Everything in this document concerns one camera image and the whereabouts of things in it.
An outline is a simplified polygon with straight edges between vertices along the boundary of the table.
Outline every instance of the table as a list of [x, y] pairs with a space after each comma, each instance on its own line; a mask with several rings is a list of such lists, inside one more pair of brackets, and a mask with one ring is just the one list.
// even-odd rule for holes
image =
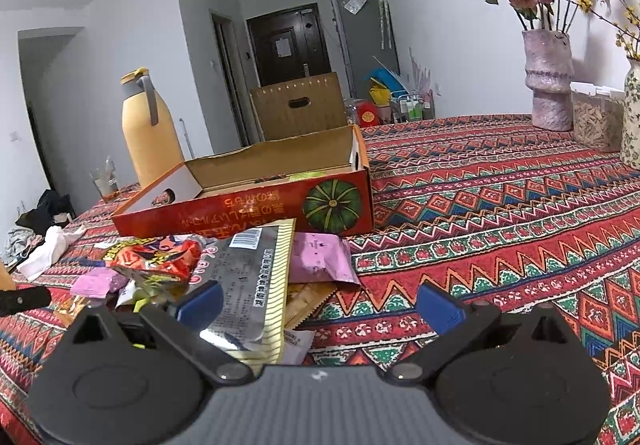
[[[386, 369], [428, 344], [435, 335], [414, 308], [422, 281], [504, 311], [552, 301], [610, 385], [598, 443], [635, 443], [640, 172], [525, 115], [379, 126], [364, 136], [379, 227], [350, 238], [364, 288], [340, 289], [303, 325], [316, 331], [306, 363]], [[110, 214], [130, 194], [75, 221], [88, 232], [36, 281], [54, 302], [100, 263], [93, 244], [116, 235]], [[39, 441], [24, 400], [62, 334], [48, 309], [0, 319], [0, 423], [20, 445]]]

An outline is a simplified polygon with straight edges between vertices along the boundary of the red cardboard box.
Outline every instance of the red cardboard box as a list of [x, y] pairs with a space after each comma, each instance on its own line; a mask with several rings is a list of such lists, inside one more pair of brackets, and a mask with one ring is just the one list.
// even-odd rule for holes
[[119, 207], [120, 235], [229, 237], [278, 219], [300, 232], [373, 231], [362, 133], [345, 126], [177, 165]]

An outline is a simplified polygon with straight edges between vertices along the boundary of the thermos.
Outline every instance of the thermos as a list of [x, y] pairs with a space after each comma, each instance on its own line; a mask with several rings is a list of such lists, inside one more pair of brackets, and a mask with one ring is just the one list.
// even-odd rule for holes
[[147, 68], [120, 79], [126, 100], [122, 130], [141, 187], [184, 161], [169, 108], [156, 92]]

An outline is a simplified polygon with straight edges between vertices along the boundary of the pink vase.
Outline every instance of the pink vase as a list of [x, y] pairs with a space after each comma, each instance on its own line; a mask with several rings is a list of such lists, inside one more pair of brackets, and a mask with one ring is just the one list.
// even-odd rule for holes
[[574, 61], [569, 37], [549, 30], [527, 30], [522, 35], [527, 56], [525, 85], [533, 90], [533, 125], [549, 131], [571, 131]]

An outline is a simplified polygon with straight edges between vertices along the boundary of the thermos handle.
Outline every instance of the thermos handle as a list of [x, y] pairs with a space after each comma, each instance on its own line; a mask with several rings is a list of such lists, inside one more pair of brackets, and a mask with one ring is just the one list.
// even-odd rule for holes
[[149, 104], [149, 115], [151, 116], [151, 125], [158, 125], [158, 103], [156, 102], [156, 91], [154, 85], [151, 83], [151, 77], [149, 75], [142, 75], [138, 79], [138, 86], [143, 88], [146, 93], [146, 102]]

